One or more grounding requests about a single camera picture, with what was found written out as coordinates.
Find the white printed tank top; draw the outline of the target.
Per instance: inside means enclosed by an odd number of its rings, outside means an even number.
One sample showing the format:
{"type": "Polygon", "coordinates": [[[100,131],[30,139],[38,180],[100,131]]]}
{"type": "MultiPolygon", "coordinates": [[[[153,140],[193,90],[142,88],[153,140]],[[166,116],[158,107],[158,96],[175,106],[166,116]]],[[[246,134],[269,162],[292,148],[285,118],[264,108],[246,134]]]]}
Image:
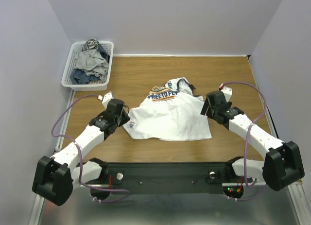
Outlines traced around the white printed tank top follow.
{"type": "Polygon", "coordinates": [[[208,119],[201,115],[204,98],[185,77],[155,86],[138,107],[129,110],[123,125],[133,139],[193,141],[212,137],[208,119]]]}

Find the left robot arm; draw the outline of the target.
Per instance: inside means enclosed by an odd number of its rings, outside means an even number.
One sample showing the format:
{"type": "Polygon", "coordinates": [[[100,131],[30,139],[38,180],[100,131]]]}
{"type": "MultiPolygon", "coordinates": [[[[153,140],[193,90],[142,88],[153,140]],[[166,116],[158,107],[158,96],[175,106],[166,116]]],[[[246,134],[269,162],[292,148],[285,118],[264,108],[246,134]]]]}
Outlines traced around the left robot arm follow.
{"type": "Polygon", "coordinates": [[[72,192],[88,182],[108,182],[102,191],[113,192],[112,176],[108,164],[92,159],[83,163],[83,157],[104,142],[116,129],[129,121],[123,101],[104,97],[105,111],[93,118],[85,130],[60,152],[51,157],[43,156],[37,163],[32,191],[57,206],[63,205],[72,192]]]}

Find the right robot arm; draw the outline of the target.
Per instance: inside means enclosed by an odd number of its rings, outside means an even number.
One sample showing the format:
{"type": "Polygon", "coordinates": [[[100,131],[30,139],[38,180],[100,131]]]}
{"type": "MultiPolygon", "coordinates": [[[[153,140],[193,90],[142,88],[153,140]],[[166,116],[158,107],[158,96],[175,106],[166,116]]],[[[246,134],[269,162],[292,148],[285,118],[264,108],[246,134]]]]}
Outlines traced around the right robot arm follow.
{"type": "Polygon", "coordinates": [[[254,124],[242,110],[232,107],[231,95],[232,90],[228,87],[208,93],[201,115],[243,138],[263,160],[250,160],[246,156],[231,160],[224,168],[225,179],[253,178],[264,181],[274,191],[302,179],[305,171],[298,145],[275,138],[254,124]]]}

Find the navy blue tank top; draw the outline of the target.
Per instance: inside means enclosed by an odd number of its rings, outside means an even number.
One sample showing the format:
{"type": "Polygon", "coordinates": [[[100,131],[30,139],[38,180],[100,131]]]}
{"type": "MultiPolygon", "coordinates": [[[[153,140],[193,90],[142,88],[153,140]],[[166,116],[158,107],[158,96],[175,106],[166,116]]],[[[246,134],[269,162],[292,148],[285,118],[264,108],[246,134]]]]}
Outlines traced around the navy blue tank top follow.
{"type": "Polygon", "coordinates": [[[86,85],[100,80],[95,75],[86,75],[81,69],[74,69],[70,75],[70,79],[74,85],[86,85]]]}

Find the grey tank top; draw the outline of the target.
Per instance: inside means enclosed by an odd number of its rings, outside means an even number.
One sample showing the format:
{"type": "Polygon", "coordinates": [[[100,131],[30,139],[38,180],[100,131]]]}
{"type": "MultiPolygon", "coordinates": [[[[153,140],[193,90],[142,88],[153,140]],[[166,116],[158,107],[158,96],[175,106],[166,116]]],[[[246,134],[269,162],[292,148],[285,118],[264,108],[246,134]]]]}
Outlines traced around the grey tank top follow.
{"type": "Polygon", "coordinates": [[[79,52],[75,57],[75,69],[81,69],[86,75],[95,75],[103,83],[107,80],[109,63],[103,58],[99,51],[88,50],[79,52]]]}

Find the patterned dark tank top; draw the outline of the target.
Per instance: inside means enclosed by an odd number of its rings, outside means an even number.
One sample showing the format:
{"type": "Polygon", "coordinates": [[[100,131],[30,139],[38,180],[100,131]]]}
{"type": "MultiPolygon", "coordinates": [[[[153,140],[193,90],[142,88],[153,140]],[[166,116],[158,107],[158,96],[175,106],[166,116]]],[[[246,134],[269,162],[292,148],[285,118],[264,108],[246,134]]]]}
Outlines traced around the patterned dark tank top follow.
{"type": "Polygon", "coordinates": [[[99,41],[96,38],[90,38],[88,39],[84,45],[82,46],[82,51],[88,51],[88,50],[98,50],[100,46],[99,41]]]}

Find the white plastic basket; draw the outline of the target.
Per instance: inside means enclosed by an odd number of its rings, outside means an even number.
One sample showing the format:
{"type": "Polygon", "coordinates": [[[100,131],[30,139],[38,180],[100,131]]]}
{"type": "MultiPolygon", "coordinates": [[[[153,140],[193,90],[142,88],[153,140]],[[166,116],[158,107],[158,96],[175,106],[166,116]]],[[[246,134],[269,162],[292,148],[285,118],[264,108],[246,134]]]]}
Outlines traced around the white plastic basket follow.
{"type": "Polygon", "coordinates": [[[114,44],[93,41],[72,44],[61,84],[76,91],[107,90],[113,60],[114,44]]]}

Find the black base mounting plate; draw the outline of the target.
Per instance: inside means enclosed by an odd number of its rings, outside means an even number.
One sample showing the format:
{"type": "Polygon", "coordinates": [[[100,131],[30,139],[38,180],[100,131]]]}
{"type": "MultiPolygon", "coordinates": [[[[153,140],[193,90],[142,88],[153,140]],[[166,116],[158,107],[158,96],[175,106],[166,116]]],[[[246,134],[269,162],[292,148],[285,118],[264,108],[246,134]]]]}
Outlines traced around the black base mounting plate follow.
{"type": "Polygon", "coordinates": [[[222,194],[223,184],[237,183],[228,162],[115,163],[108,162],[99,178],[87,183],[125,189],[131,194],[222,194]]]}

